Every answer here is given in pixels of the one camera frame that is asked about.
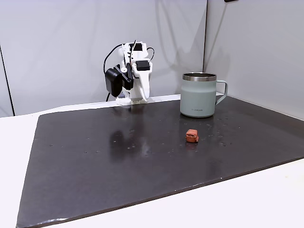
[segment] black mat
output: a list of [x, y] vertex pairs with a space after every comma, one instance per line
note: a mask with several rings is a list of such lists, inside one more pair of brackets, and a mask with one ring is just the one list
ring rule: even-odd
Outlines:
[[[304, 156], [303, 121], [231, 97], [207, 119], [185, 117], [179, 105], [41, 116], [17, 227], [96, 215]], [[188, 129], [199, 131], [198, 144], [185, 142]]]

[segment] white panel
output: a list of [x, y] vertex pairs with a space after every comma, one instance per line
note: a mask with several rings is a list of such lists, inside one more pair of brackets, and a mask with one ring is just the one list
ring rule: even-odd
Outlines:
[[9, 90], [2, 64], [2, 57], [0, 55], [0, 117], [13, 116], [9, 98]]
[[230, 96], [304, 119], [303, 12], [302, 0], [209, 0], [204, 70]]
[[[0, 37], [16, 114], [104, 101], [103, 61], [135, 39], [155, 49], [151, 96], [201, 71], [207, 0], [0, 0]], [[107, 68], [121, 62], [114, 52]]]

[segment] mug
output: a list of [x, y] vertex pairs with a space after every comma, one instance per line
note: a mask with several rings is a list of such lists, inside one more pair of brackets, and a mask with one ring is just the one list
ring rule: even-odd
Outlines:
[[[228, 84], [215, 74], [188, 73], [182, 77], [180, 112], [189, 117], [203, 118], [214, 114], [215, 106], [225, 99]], [[225, 93], [216, 102], [217, 85], [225, 83]]]

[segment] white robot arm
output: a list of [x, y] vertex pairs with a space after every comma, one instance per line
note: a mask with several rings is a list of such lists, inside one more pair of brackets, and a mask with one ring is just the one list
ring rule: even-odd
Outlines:
[[147, 102], [150, 96], [150, 77], [152, 62], [148, 56], [147, 46], [142, 42], [125, 43], [119, 49], [123, 57], [121, 65], [105, 72], [107, 90], [114, 97], [121, 91], [125, 98], [117, 98], [119, 104]]

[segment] stainless steel rim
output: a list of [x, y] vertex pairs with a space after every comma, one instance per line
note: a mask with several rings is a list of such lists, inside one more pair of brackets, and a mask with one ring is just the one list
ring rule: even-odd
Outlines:
[[182, 76], [183, 80], [192, 82], [211, 82], [217, 80], [217, 75], [209, 73], [187, 73]]

